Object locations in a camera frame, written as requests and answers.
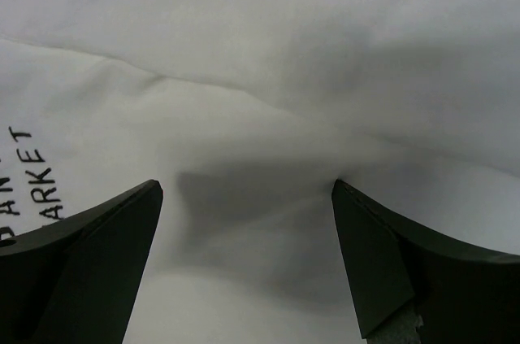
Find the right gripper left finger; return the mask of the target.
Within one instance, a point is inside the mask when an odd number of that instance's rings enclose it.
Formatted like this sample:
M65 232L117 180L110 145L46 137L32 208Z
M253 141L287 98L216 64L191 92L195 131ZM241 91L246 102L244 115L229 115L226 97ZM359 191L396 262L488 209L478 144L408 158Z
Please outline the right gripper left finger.
M163 204L146 181L1 240L3 343L121 343Z

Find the white cartoon-print t-shirt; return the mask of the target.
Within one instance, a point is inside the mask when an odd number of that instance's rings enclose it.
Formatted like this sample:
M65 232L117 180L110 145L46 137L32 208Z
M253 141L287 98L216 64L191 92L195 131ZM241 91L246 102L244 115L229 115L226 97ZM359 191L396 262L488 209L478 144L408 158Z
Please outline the white cartoon-print t-shirt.
M127 343L358 343L330 193L519 251L519 0L1 0L1 222L148 179Z

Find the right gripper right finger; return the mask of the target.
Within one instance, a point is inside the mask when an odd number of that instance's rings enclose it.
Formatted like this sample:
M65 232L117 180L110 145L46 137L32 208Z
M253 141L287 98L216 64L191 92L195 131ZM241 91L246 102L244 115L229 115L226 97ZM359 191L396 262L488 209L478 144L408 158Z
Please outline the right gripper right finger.
M349 288L369 343L516 343L519 257L459 241L344 181L331 200Z

